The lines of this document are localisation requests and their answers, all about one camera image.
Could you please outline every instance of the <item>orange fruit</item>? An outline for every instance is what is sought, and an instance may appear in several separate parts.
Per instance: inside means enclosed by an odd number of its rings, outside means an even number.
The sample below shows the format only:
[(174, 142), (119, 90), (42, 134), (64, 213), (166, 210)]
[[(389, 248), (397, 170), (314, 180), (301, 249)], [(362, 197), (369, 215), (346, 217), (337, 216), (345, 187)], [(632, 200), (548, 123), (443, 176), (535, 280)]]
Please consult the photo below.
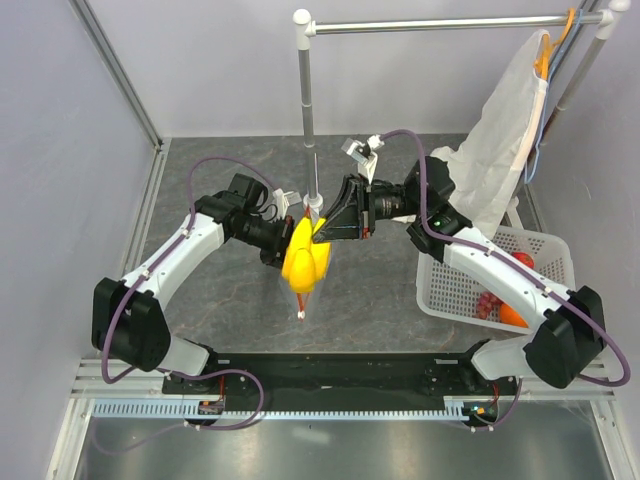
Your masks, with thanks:
[(500, 307), (500, 321), (507, 325), (513, 325), (514, 327), (529, 328), (529, 325), (527, 325), (527, 322), (524, 321), (520, 314), (506, 303), (503, 303)]

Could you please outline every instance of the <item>gray wall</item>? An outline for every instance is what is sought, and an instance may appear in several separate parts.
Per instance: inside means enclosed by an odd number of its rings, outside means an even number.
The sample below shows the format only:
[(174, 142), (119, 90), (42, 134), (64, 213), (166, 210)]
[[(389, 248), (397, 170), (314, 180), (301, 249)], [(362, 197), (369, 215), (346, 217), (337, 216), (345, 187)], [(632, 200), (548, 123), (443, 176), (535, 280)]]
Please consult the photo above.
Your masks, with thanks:
[(65, 0), (0, 2), (0, 465), (44, 477), (92, 287), (118, 273), (146, 142)]
[(551, 233), (571, 247), (576, 283), (604, 299), (607, 329), (635, 375), (617, 396), (640, 447), (640, 42), (639, 5), (605, 45), (543, 151), (534, 180)]
[[(91, 0), (145, 108), (173, 137), (302, 132), (293, 12), (324, 22), (559, 13), (571, 0)], [(312, 40), (318, 133), (468, 132), (528, 29)]]

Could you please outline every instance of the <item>plastic basket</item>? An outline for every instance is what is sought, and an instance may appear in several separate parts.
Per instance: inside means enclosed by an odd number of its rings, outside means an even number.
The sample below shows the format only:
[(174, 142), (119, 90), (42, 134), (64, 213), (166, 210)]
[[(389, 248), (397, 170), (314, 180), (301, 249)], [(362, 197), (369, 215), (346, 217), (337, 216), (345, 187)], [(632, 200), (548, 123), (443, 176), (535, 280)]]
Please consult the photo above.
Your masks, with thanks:
[[(508, 253), (528, 253), (533, 258), (537, 272), (575, 289), (573, 262), (564, 240), (545, 233), (498, 227), (493, 242)], [(497, 309), (487, 320), (474, 318), (478, 298), (486, 288), (428, 255), (420, 254), (416, 286), (418, 306), (429, 315), (510, 332), (531, 332), (528, 328), (501, 323)]]

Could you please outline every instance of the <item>metal rack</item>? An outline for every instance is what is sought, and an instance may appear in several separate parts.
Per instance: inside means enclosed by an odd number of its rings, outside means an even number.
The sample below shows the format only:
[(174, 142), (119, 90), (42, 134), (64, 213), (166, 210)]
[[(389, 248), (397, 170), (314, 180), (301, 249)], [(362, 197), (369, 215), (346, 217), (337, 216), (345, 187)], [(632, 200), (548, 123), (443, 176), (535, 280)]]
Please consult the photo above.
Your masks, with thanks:
[[(545, 125), (543, 135), (566, 110), (576, 90), (580, 86), (589, 68), (602, 50), (606, 40), (611, 36), (620, 18), (630, 7), (629, 0), (612, 0), (608, 8), (595, 11), (598, 1), (583, 0), (578, 7), (583, 11), (581, 25), (597, 25), (597, 31), (591, 45), (573, 74), (571, 81), (563, 92), (549, 121)], [(336, 35), (351, 33), (389, 33), (416, 32), (430, 30), (462, 30), (476, 28), (514, 28), (514, 27), (556, 27), (567, 24), (568, 14), (530, 15), (518, 17), (488, 18), (451, 18), (428, 20), (401, 20), (376, 22), (318, 23), (307, 10), (297, 10), (293, 15), (296, 28), (296, 43), (300, 66), (300, 92), (302, 100), (302, 129), (304, 133), (305, 156), (307, 163), (307, 195), (305, 204), (314, 211), (322, 209), (322, 195), (318, 188), (318, 157), (313, 131), (313, 104), (311, 100), (311, 38), (318, 35)]]

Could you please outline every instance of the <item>perforated basket wall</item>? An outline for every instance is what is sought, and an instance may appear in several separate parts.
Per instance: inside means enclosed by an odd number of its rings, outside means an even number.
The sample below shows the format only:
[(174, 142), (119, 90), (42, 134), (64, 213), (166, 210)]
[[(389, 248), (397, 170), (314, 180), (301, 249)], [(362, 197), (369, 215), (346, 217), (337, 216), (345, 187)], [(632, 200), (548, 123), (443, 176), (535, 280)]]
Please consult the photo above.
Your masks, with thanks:
[[(544, 233), (499, 227), (493, 242), (508, 253), (528, 253), (537, 272), (575, 289), (573, 262), (569, 247), (562, 239)], [(476, 303), (486, 288), (428, 255), (421, 254), (418, 260), (416, 286), (418, 306), (429, 315), (518, 333), (530, 331), (501, 323), (497, 309), (487, 320), (474, 318)]]

